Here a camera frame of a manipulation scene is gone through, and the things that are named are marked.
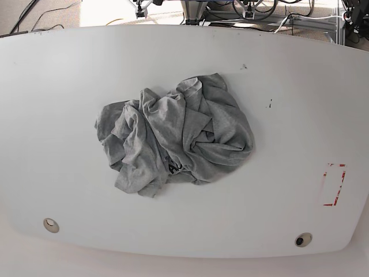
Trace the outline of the dark table grommet hole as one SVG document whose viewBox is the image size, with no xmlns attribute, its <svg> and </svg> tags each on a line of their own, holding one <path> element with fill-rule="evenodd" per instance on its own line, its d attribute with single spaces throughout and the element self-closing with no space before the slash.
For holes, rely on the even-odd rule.
<svg viewBox="0 0 369 277">
<path fill-rule="evenodd" d="M 306 247 L 312 241 L 311 233 L 303 233 L 295 239 L 295 245 L 299 248 Z"/>
</svg>

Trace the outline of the grey printed t-shirt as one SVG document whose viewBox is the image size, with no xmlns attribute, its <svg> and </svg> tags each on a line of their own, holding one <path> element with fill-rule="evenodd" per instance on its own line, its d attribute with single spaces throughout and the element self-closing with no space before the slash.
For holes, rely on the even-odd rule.
<svg viewBox="0 0 369 277">
<path fill-rule="evenodd" d="M 245 114 L 217 73 L 181 81 L 165 96 L 109 104 L 95 122 L 115 186 L 154 197 L 171 183 L 215 182 L 240 167 L 254 149 Z"/>
</svg>

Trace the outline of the aluminium frame stand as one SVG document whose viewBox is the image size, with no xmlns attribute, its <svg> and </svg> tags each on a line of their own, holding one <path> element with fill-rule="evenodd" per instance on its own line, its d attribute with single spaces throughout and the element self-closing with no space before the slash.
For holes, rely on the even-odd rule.
<svg viewBox="0 0 369 277">
<path fill-rule="evenodd" d="M 186 25 L 199 25 L 208 1 L 180 1 Z"/>
</svg>

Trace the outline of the red tape rectangle marking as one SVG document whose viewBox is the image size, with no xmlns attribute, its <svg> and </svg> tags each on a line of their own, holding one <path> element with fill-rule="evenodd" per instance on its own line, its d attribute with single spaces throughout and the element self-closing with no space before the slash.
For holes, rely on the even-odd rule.
<svg viewBox="0 0 369 277">
<path fill-rule="evenodd" d="M 323 174 L 320 202 L 324 207 L 337 205 L 344 184 L 346 164 L 329 163 Z"/>
</svg>

